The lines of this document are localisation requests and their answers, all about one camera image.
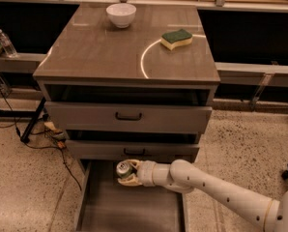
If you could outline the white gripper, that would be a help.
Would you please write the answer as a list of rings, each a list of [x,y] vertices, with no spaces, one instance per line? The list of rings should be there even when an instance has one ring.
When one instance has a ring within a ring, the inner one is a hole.
[[[132,173],[126,178],[119,178],[118,183],[125,187],[153,187],[153,170],[156,163],[154,161],[140,161],[138,159],[126,159],[117,164],[118,171],[130,171],[137,169],[136,175]]]

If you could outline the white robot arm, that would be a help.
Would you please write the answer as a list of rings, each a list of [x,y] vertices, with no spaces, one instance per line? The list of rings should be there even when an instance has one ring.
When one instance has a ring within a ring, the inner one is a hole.
[[[170,164],[126,159],[116,166],[118,182],[126,187],[163,187],[179,193],[199,189],[263,232],[288,232],[288,191],[274,200],[201,171],[176,159]],[[288,169],[281,177],[288,180]]]

